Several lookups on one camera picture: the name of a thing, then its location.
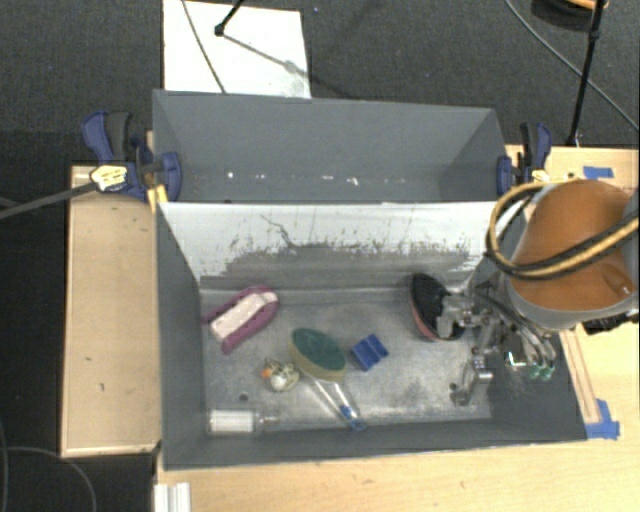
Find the small toy ball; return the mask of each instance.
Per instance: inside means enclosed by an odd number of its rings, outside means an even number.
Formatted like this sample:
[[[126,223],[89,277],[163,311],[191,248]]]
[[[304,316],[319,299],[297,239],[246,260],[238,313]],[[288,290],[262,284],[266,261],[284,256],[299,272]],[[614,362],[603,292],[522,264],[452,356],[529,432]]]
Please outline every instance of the small toy ball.
[[[269,379],[274,391],[289,391],[300,380],[300,372],[292,363],[283,365],[273,359],[265,360],[261,375]]]

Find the clamp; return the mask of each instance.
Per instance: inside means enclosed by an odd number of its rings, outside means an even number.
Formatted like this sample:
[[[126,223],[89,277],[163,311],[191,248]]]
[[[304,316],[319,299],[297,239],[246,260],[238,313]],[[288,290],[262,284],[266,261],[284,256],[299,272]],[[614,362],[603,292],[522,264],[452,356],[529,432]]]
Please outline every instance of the clamp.
[[[511,158],[502,156],[498,160],[496,187],[498,196],[502,196],[512,187],[534,181],[535,173],[544,169],[545,161],[551,153],[551,132],[542,123],[520,125],[524,152],[518,152],[517,167]]]
[[[100,192],[125,194],[139,201],[147,200],[153,184],[146,177],[155,177],[155,185],[166,187],[167,197],[175,201],[180,195],[182,168],[177,153],[163,153],[153,162],[153,153],[138,137],[128,137],[131,114],[107,113],[99,110],[82,122],[85,144],[98,158],[100,166],[90,175]],[[127,159],[128,146],[135,152],[135,162]]]

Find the pink brush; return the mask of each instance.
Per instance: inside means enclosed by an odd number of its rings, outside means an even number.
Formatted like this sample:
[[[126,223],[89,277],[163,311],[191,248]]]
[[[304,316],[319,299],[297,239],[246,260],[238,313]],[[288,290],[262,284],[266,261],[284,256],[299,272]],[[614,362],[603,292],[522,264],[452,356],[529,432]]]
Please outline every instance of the pink brush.
[[[242,290],[202,319],[209,324],[224,354],[271,322],[278,310],[278,297],[271,288],[251,286]]]

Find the clear plastic object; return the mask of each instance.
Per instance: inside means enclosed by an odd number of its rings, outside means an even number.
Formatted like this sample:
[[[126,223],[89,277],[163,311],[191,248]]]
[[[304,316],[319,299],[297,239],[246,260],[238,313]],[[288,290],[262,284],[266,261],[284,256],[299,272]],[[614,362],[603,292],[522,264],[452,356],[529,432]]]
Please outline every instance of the clear plastic object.
[[[207,433],[211,436],[260,435],[280,422],[278,411],[256,409],[209,409]]]
[[[337,382],[317,379],[312,376],[309,377],[313,381],[314,389],[331,405],[338,416],[344,420],[349,427],[353,430],[364,430],[367,428],[367,423],[362,419],[354,400],[349,396],[344,386]]]

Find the blue object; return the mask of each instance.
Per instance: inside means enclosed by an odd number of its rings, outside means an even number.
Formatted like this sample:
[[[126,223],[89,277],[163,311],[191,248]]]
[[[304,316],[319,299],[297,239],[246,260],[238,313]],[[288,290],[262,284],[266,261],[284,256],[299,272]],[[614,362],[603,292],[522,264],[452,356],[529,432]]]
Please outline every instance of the blue object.
[[[98,157],[100,165],[113,161],[113,149],[105,128],[107,113],[98,110],[82,121],[82,138],[84,143]]]
[[[518,165],[514,167],[511,158],[502,156],[498,159],[496,170],[496,190],[498,196],[506,194],[513,186],[529,183],[532,172],[544,169],[547,157],[551,153],[551,132],[542,123],[533,127],[529,123],[520,125],[524,153],[518,153]]]
[[[383,357],[387,357],[389,352],[380,343],[375,334],[370,334],[360,340],[351,348],[351,353],[355,357],[360,367],[366,372],[372,366],[378,364]]]
[[[360,431],[367,428],[367,424],[364,421],[353,417],[353,409],[351,409],[351,407],[341,405],[340,413],[344,416],[344,418],[347,420],[347,423],[353,430]]]
[[[582,168],[584,177],[588,180],[597,180],[598,178],[613,178],[613,169],[610,167],[590,167],[584,166]]]
[[[167,197],[176,201],[182,188],[182,168],[177,153],[163,153],[160,162],[153,163],[153,153],[139,137],[127,141],[127,125],[130,114],[117,112],[110,114],[103,110],[94,112],[82,121],[82,137],[85,144],[98,158],[100,165],[118,160],[127,168],[128,184],[114,191],[139,201],[147,200],[148,187],[143,181],[146,172],[162,173],[165,178]],[[125,146],[130,144],[136,150],[136,162],[122,162]]]
[[[600,423],[593,423],[591,425],[585,425],[587,429],[587,437],[589,439],[613,439],[614,441],[620,436],[620,422],[611,420],[611,413],[609,412],[609,406],[604,400],[596,398],[598,409],[600,409],[600,416],[602,421]]]

